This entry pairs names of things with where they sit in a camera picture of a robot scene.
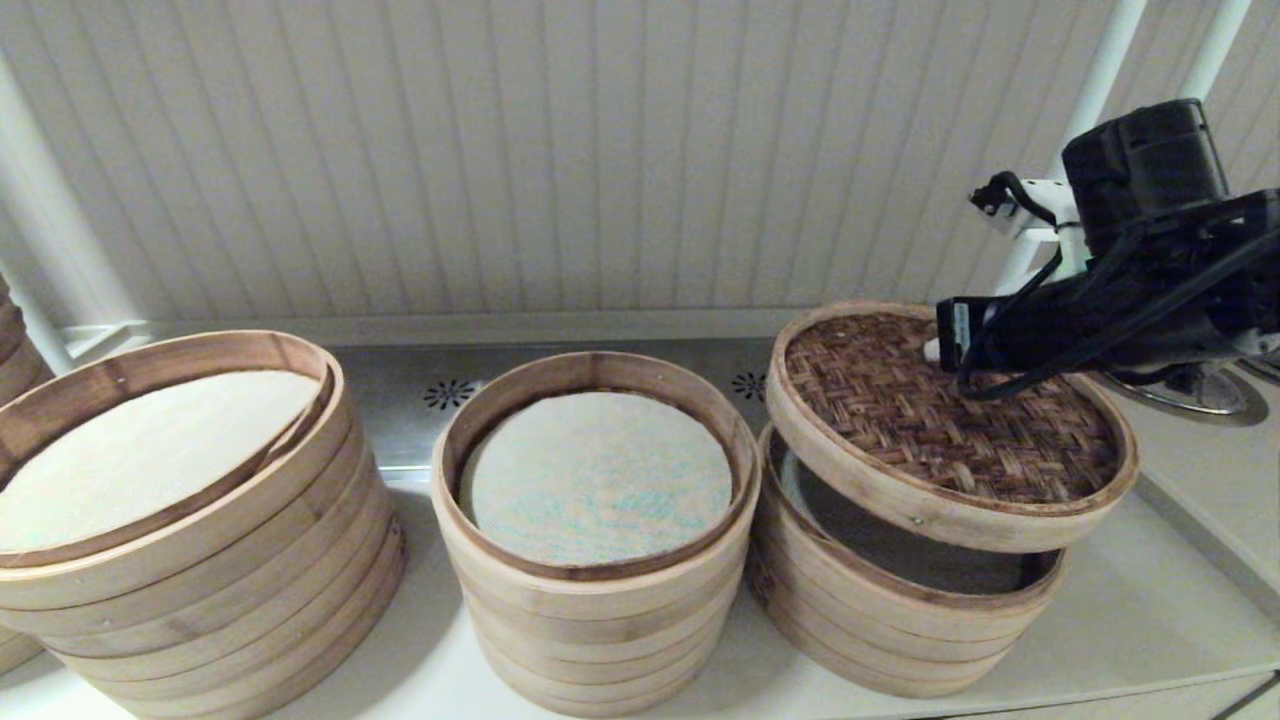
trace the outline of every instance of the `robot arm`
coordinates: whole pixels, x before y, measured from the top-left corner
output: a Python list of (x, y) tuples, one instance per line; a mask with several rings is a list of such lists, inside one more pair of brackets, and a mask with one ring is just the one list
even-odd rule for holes
[[(1069, 191), (1000, 173), (970, 197), (1019, 241), (1055, 233), (1059, 252), (1016, 292), (937, 305), (961, 392), (993, 400), (1073, 370), (1157, 382), (1280, 346), (1280, 190), (1228, 195), (1199, 101), (1098, 126), (1062, 158)], [(972, 384), (992, 370), (1023, 374)]]

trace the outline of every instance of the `woven bamboo lid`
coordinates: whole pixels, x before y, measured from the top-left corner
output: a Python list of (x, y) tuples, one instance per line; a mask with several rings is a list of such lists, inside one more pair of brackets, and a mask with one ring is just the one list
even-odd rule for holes
[(1133, 433), (1092, 382), (973, 402), (924, 360), (932, 337), (931, 309), (864, 301), (778, 336), (769, 414), (836, 491), (933, 539), (1034, 552), (1078, 539), (1133, 487)]

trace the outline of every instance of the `striped wall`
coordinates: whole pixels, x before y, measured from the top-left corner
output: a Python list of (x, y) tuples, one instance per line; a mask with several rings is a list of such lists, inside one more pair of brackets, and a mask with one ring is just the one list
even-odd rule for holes
[[(1216, 6), (1151, 0), (1105, 114), (1176, 92)], [(1207, 100), (1235, 191), (1280, 184), (1277, 8)], [(1111, 10), (6, 0), (0, 51), (128, 306), (5, 215), (0, 249), (60, 324), (980, 292), (1005, 246), (965, 195), (1048, 169)]]

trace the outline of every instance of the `wooden steamer tier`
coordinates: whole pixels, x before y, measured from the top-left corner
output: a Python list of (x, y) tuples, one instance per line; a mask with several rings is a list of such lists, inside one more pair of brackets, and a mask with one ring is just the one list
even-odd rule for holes
[(934, 337), (933, 311), (906, 305), (844, 302), (792, 322), (769, 360), (778, 433), (859, 506), (977, 550), (1066, 547), (1133, 488), (1133, 432), (1093, 382), (969, 401), (925, 363)]
[[(9, 286), (0, 278), (0, 405), (51, 379), (52, 370), (27, 337), (22, 309), (14, 305)], [(0, 674), (42, 651), (36, 641), (0, 626)]]
[[(709, 433), (723, 455), (721, 461), (727, 461), (730, 487), (719, 509), (707, 527), (677, 546), (596, 562), (540, 561), (529, 556), (536, 552), (497, 542), (500, 528), (485, 532), (477, 527), (472, 518), (483, 515), (481, 510), (462, 497), (465, 480), (474, 483), (468, 493), (477, 492), (480, 483), (477, 474), (468, 474), (476, 466), (472, 455), (485, 446), (480, 462), (485, 461), (490, 439), (498, 442), (499, 430), (520, 420), (524, 411), (539, 410), (540, 401), (573, 400), (599, 391), (657, 400), (669, 406), (667, 410), (678, 410), (684, 421), (700, 424), (694, 428)], [(599, 427), (593, 437), (645, 446), (648, 438), (628, 437), (628, 432), (627, 425)], [(573, 455), (591, 442), (581, 439), (558, 447)], [(490, 666), (513, 689), (557, 712), (618, 716), (676, 694), (707, 662), (737, 592), (760, 482), (759, 457), (746, 423), (709, 383), (678, 366), (636, 355), (582, 352), (539, 360), (498, 378), (462, 407), (436, 442), (433, 471), (433, 503), (477, 639)], [(613, 487), (643, 496), (645, 480), (625, 474), (628, 477)], [(584, 502), (596, 502), (596, 509), (567, 512), (559, 524), (596, 518), (599, 507), (607, 505), (618, 507), (603, 500), (607, 491), (584, 495), (590, 495)], [(684, 507), (676, 505), (676, 511)], [(641, 503), (644, 507), (672, 511), (660, 502)], [(640, 541), (634, 546), (644, 546), (650, 533), (640, 525), (618, 536), (622, 544)]]
[(1061, 584), (1064, 548), (1137, 480), (1133, 434), (1091, 382), (966, 401), (923, 357), (936, 336), (931, 310), (876, 302), (783, 329), (749, 564), (792, 643), (908, 697), (991, 671)]
[[(99, 473), (41, 470), (68, 447)], [(214, 471), (165, 474), (183, 461)], [(59, 466), (84, 478), (81, 493)], [(154, 469), (128, 475), (140, 466)], [(0, 624), (140, 717), (257, 717), (289, 702), (358, 644), (404, 566), (342, 369), (287, 334), (157, 343), (23, 396), (0, 410), (0, 515), (19, 491), (38, 515), (33, 480), (74, 497), (95, 530), (0, 532)], [(83, 507), (113, 488), (131, 500)]]

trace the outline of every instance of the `bamboo steamer basket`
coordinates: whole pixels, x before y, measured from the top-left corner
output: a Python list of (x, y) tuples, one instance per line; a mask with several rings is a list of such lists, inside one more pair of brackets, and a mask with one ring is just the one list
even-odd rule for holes
[(402, 533), (342, 369), (292, 336), (209, 333), (81, 368), (0, 411), (6, 480), (127, 400), (266, 369), (311, 377), (317, 389), (250, 460), (40, 562), (0, 557), (0, 624), (38, 638), (140, 717), (261, 716), (333, 671), (394, 594)]
[[(488, 538), (457, 498), (471, 451), (538, 400), (598, 389), (673, 405), (716, 437), (732, 474), (723, 518), (685, 546), (600, 565), (544, 565)], [(637, 355), (530, 363), (460, 410), (435, 445), (433, 473), (433, 505), (481, 651), (516, 692), (557, 712), (605, 717), (639, 712), (692, 682), (736, 594), (760, 482), (755, 441), (713, 386)]]
[[(9, 286), (0, 278), (0, 405), (52, 378), (52, 370), (27, 337), (22, 310), (14, 305)], [(0, 626), (0, 674), (42, 651), (38, 642)]]
[(788, 500), (778, 475), (787, 447), (772, 425), (760, 448), (765, 475), (749, 585), (792, 644), (846, 679), (904, 697), (959, 692), (991, 671), (1062, 583), (1066, 551), (1024, 556), (1036, 579), (996, 594), (899, 577)]
[(923, 359), (932, 318), (854, 301), (788, 324), (767, 380), (777, 432), (841, 495), (913, 533), (995, 552), (1083, 537), (1138, 478), (1120, 411), (1078, 375), (1027, 397), (964, 400)]

